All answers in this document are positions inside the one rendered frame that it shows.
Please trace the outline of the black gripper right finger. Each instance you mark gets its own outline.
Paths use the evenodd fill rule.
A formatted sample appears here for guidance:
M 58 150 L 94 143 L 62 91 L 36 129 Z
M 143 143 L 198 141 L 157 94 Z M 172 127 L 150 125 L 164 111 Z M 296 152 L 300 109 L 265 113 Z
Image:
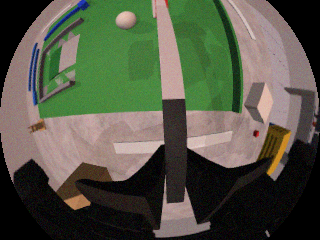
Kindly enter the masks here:
M 271 161 L 264 157 L 255 163 L 227 168 L 205 159 L 188 148 L 187 151 L 187 188 L 191 207 L 197 224 L 207 223 L 225 201 L 244 185 L 256 180 L 269 169 Z

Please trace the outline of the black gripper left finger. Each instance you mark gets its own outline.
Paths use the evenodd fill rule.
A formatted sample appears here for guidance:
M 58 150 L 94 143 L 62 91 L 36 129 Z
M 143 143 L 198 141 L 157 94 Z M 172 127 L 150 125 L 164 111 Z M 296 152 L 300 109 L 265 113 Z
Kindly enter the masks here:
M 160 231 L 164 201 L 165 148 L 156 149 L 151 159 L 133 176 L 121 181 L 76 180 L 85 199 L 103 207 L 143 213 L 153 231 Z

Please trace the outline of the white golf ball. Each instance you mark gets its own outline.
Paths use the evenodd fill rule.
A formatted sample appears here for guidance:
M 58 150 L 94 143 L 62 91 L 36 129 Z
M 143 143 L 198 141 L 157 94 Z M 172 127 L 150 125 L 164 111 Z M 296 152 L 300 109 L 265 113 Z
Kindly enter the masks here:
M 116 25 L 120 29 L 131 29 L 135 27 L 136 21 L 136 15 L 133 15 L 132 12 L 124 11 L 117 15 Z

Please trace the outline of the green flat mat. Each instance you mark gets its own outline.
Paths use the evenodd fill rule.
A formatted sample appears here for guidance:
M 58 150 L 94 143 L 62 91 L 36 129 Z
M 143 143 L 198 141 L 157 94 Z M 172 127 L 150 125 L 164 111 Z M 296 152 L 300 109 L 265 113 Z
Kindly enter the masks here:
M 71 40 L 81 28 L 77 44 L 75 83 L 51 99 L 39 103 L 40 119 L 89 113 L 163 111 L 157 17 L 152 0 L 85 0 L 89 7 L 69 16 L 44 41 L 77 19 L 77 25 L 61 39 Z M 233 75 L 228 37 L 213 0 L 167 0 L 175 29 L 185 111 L 232 112 Z M 117 15 L 136 15 L 135 27 L 120 29 Z M 72 37 L 71 37 L 72 36 Z M 68 67 L 68 68 L 71 68 Z

